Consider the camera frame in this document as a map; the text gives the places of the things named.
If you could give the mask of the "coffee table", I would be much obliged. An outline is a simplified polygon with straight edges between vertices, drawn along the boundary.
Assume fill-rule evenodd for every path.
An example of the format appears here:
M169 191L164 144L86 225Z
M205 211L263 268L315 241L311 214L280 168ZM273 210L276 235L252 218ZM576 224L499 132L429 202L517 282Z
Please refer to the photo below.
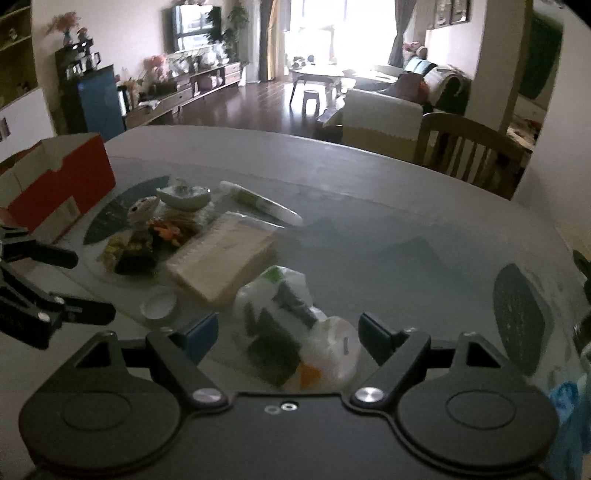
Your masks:
M345 72L335 65L311 65L307 64L301 68L290 68L291 88L290 102L294 100L297 85L312 83L321 83L325 85L328 96L339 98L342 94L342 79L346 77Z

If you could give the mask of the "beige tissue pack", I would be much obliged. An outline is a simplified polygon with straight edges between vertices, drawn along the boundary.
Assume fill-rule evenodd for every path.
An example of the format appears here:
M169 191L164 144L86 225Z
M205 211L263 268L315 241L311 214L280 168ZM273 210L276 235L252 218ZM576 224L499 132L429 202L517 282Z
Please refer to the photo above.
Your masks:
M238 212L218 217L165 262L171 277L200 301L223 306L276 258L280 227Z

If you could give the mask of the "white sofa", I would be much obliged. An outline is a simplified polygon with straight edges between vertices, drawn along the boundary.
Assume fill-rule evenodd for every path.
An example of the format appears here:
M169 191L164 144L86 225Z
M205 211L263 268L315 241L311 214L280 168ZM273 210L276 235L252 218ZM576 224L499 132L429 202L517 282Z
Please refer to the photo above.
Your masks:
M353 89L342 107L342 143L412 162L423 118L421 105Z

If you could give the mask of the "grey ceramic dish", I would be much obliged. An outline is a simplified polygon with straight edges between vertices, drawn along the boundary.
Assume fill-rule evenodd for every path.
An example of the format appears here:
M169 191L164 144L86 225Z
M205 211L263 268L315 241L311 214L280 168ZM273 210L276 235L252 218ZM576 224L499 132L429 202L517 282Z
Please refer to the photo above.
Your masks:
M165 205L184 212L196 212L211 202L211 191L200 186L172 185L157 188L156 194Z

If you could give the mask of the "white green tube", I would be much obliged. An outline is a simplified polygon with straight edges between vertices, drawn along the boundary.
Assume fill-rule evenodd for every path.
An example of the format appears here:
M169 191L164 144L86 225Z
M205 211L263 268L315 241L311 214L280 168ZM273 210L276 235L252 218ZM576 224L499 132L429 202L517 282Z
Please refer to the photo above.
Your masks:
M297 212L238 184L221 181L219 182L219 189L236 202L255 208L283 223L295 227L301 227L304 225L304 219Z

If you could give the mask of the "red cardboard box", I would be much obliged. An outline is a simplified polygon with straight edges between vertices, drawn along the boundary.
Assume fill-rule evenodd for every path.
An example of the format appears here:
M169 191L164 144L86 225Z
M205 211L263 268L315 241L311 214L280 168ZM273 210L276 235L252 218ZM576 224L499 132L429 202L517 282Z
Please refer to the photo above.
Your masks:
M53 243L114 187L100 135L44 139L1 163L1 224Z

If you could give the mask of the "television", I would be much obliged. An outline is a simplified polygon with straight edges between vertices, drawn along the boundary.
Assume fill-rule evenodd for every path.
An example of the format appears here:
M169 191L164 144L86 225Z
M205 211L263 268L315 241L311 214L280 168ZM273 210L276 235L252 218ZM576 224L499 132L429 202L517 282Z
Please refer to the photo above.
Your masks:
M197 50L221 42L221 6L177 4L168 10L171 52Z

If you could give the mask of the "blue cloth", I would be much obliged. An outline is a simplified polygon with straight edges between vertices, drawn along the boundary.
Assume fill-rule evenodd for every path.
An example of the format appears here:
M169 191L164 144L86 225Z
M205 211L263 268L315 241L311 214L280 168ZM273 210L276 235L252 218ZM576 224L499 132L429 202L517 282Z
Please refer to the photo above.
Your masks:
M568 381L549 393L559 417L559 430L545 468L554 479L581 479L590 454L590 383L588 376Z

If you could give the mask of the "wooden dining chair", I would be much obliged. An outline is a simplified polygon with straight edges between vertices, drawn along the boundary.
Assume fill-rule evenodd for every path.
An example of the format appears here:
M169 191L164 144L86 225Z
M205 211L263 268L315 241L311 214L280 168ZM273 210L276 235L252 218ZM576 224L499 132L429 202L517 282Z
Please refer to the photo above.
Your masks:
M512 199L523 177L525 150L510 137L463 116L423 116L413 163Z

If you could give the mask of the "wooden tv console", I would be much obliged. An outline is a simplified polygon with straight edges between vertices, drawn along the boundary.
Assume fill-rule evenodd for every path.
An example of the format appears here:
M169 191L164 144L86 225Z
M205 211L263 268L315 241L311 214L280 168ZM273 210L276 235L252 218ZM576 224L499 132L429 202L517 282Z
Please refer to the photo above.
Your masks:
M127 130L144 126L169 113L179 113L193 101L219 90L238 86L242 79L242 65L225 65L189 73L172 80L152 84L147 93L139 95L139 103L123 116Z

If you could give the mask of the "white round lid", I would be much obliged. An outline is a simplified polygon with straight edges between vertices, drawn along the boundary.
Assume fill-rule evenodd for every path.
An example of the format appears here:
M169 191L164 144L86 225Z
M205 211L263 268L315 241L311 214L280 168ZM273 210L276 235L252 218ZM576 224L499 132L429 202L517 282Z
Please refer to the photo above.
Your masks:
M177 294L167 287L157 287L150 290L140 305L140 312L145 320L168 320L176 311Z

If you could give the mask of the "blue cabinet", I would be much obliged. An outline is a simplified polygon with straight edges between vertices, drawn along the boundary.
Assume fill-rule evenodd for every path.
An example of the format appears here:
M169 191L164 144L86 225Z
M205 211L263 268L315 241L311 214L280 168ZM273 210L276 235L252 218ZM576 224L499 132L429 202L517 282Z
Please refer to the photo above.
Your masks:
M97 133L108 141L125 131L112 65L67 80L60 90L69 134Z

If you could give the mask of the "plastic bag with packets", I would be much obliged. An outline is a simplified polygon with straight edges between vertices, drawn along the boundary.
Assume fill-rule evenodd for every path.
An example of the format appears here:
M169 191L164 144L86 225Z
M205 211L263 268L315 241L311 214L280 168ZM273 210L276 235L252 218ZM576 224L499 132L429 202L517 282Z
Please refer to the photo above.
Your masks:
M315 306L301 272L274 265L238 290L236 344L264 382L288 391L332 391L356 376L356 327Z

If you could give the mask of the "small stool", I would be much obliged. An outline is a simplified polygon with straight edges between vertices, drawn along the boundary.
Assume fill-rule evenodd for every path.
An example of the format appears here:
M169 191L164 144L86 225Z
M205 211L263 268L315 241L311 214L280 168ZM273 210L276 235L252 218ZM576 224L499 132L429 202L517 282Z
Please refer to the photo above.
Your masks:
M321 107L320 92L312 89L304 90L303 103L301 103L301 111L304 114L308 114L308 112L311 111L311 108L308 107L308 104L310 103L314 104L314 115L318 116Z

